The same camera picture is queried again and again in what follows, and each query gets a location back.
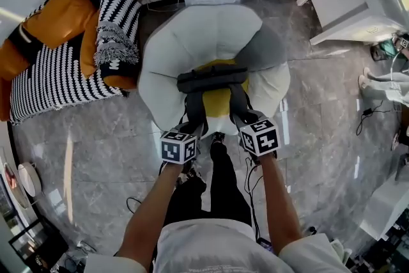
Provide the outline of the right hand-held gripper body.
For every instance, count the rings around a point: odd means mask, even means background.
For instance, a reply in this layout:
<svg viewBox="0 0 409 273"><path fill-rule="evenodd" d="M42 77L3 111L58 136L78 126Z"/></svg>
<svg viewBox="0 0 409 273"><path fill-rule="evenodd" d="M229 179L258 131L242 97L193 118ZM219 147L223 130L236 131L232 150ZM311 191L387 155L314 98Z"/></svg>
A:
<svg viewBox="0 0 409 273"><path fill-rule="evenodd" d="M272 118L241 127L240 137L244 149L257 157L281 147L278 127Z"/></svg>

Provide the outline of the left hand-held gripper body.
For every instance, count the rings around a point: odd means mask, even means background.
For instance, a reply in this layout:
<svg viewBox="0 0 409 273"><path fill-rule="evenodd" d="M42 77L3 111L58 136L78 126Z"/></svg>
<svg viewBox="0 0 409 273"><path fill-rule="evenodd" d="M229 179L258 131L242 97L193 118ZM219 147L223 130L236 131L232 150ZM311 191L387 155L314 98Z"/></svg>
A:
<svg viewBox="0 0 409 273"><path fill-rule="evenodd" d="M164 162L184 165L197 155L197 134L165 131L160 137L160 155Z"/></svg>

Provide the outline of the black backpack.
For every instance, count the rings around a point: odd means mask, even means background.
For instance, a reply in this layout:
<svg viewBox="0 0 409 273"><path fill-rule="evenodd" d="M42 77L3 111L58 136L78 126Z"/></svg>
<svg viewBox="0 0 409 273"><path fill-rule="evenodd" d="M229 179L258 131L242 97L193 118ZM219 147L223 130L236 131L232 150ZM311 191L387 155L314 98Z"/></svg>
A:
<svg viewBox="0 0 409 273"><path fill-rule="evenodd" d="M203 102L203 93L206 91L229 89L231 92L230 120L231 115L236 114L245 122L245 125L255 123L247 121L247 111L253 109L249 96L242 86L247 78L247 67L236 64L216 64L202 70L180 74L176 85L178 91L186 94L184 115L187 117L186 122L189 122L188 134L193 134L200 123L207 122Z"/></svg>

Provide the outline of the white round beanbag chair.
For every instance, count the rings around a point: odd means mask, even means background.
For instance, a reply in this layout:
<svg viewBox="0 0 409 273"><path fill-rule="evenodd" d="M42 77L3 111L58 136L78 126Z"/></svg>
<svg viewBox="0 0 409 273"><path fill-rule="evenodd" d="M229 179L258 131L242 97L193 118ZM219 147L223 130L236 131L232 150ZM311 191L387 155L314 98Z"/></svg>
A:
<svg viewBox="0 0 409 273"><path fill-rule="evenodd" d="M173 15L144 46L138 91L160 130L177 126L185 110L177 77L219 63L247 67L251 106L275 115L290 84L284 39L247 6L196 5Z"/></svg>

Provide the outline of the person's right forearm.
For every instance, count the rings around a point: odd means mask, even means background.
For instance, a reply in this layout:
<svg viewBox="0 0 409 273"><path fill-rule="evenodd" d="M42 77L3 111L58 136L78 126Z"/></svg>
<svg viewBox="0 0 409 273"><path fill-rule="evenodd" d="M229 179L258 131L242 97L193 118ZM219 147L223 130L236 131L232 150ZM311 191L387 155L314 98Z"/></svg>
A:
<svg viewBox="0 0 409 273"><path fill-rule="evenodd" d="M302 238L300 223L276 158L269 153L261 156L259 161L263 172L268 232L273 250L279 254L288 244Z"/></svg>

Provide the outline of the person's left forearm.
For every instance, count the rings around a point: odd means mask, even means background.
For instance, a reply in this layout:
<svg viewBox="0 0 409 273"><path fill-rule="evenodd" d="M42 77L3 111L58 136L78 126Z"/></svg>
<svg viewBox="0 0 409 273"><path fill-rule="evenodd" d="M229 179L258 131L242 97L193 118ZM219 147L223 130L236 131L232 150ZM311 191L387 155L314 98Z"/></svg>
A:
<svg viewBox="0 0 409 273"><path fill-rule="evenodd" d="M183 166L167 164L127 224L118 256L129 258L150 269L167 208Z"/></svg>

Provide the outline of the person's right leg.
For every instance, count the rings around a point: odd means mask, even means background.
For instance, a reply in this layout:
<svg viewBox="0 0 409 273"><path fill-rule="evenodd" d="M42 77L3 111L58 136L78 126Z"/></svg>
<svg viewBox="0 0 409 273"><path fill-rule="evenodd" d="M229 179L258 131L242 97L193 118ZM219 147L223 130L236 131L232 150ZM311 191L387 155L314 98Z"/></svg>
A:
<svg viewBox="0 0 409 273"><path fill-rule="evenodd" d="M252 226L250 206L237 186L236 173L227 147L225 135L221 132L212 134L210 157L213 162L212 182L210 187L211 210L216 219L230 219Z"/></svg>

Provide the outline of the black smartphone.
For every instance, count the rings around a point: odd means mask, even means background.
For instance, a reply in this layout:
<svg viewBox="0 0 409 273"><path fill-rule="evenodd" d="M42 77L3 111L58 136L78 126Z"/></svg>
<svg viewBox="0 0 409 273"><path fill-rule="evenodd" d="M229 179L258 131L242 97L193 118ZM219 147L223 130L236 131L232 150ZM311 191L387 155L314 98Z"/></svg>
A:
<svg viewBox="0 0 409 273"><path fill-rule="evenodd" d="M256 242L257 242L262 248L266 249L267 251L269 251L269 252L271 252L271 253L274 253L274 250L273 250L271 241L269 241L269 240L267 240L267 239L265 239L265 238L259 237Z"/></svg>

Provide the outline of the person's white shirt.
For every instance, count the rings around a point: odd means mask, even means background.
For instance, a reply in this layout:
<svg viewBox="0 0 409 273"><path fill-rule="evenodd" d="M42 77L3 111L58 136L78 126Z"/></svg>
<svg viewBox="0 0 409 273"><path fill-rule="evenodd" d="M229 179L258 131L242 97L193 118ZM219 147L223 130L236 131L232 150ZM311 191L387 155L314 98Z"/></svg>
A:
<svg viewBox="0 0 409 273"><path fill-rule="evenodd" d="M229 219L193 219L165 226L153 273L350 273L324 234L301 238L278 255L253 229Z"/></svg>

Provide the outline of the small orange pillow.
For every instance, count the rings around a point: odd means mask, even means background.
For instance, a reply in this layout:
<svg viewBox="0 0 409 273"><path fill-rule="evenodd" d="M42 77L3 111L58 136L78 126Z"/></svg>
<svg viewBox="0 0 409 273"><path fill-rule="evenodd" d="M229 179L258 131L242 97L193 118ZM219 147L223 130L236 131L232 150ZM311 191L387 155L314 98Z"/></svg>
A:
<svg viewBox="0 0 409 273"><path fill-rule="evenodd" d="M100 11L96 11L86 24L80 51L80 68L83 76L89 79L96 71L94 55Z"/></svg>

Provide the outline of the black white zigzag pillow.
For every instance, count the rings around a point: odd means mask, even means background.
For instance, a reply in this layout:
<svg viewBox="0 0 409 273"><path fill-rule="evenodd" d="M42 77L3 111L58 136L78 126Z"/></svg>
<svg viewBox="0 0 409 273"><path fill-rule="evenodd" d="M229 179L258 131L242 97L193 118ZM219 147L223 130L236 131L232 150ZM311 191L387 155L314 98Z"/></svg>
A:
<svg viewBox="0 0 409 273"><path fill-rule="evenodd" d="M141 6L138 0L100 0L97 31L115 31L136 43Z"/></svg>

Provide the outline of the white side table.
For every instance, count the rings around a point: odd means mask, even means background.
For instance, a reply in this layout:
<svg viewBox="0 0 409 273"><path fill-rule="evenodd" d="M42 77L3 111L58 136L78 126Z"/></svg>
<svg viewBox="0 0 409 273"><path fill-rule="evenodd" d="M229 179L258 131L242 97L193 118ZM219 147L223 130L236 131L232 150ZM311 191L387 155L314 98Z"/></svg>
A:
<svg viewBox="0 0 409 273"><path fill-rule="evenodd" d="M373 192L365 207L360 228L373 239L379 240L409 208L409 168L404 168Z"/></svg>

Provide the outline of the green wheeled bin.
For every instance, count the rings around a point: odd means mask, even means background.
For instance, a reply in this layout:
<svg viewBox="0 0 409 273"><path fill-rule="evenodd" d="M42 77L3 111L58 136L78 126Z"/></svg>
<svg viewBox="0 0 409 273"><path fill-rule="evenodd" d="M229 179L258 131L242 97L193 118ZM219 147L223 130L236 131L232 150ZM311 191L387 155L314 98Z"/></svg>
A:
<svg viewBox="0 0 409 273"><path fill-rule="evenodd" d="M382 41L370 47L370 54L373 61L385 61L394 58L398 54L394 39Z"/></svg>

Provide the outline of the white round plate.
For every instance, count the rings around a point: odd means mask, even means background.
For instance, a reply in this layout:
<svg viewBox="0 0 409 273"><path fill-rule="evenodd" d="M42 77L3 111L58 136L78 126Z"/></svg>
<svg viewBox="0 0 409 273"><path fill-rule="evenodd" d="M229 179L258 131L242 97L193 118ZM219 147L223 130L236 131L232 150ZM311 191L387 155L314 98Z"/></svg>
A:
<svg viewBox="0 0 409 273"><path fill-rule="evenodd" d="M29 162L23 162L17 167L20 181L25 191L32 197L36 197L42 193L42 185L40 177L36 172L36 166Z"/></svg>

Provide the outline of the large orange cushion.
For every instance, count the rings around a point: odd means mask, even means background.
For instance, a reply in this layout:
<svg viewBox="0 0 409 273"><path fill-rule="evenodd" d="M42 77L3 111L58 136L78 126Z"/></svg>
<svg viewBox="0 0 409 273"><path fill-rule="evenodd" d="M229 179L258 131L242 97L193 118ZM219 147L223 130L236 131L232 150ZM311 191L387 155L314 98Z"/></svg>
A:
<svg viewBox="0 0 409 273"><path fill-rule="evenodd" d="M55 49L83 33L95 12L90 0L48 0L23 27L48 48Z"/></svg>

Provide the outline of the black monitor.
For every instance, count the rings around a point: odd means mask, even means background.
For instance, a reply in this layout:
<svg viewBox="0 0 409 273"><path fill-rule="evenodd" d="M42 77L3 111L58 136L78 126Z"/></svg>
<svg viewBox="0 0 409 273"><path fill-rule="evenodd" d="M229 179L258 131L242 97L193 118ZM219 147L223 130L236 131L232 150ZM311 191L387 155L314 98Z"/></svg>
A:
<svg viewBox="0 0 409 273"><path fill-rule="evenodd" d="M60 231L45 217L24 228L9 244L32 273L50 273L68 250Z"/></svg>

